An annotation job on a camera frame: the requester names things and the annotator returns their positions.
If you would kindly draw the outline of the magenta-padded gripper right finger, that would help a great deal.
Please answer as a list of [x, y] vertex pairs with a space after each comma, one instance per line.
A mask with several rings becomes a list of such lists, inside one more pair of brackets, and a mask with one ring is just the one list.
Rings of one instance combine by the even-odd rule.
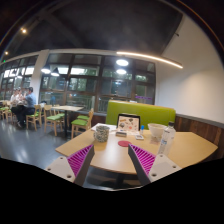
[[128, 154], [143, 186], [181, 170], [166, 155], [154, 155], [133, 144], [128, 145]]

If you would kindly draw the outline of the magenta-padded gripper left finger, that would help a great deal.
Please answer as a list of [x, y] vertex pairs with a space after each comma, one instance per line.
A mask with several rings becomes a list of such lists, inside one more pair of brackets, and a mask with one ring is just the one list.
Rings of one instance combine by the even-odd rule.
[[94, 154], [94, 145], [91, 144], [68, 157], [58, 157], [45, 170], [76, 185], [82, 186]]

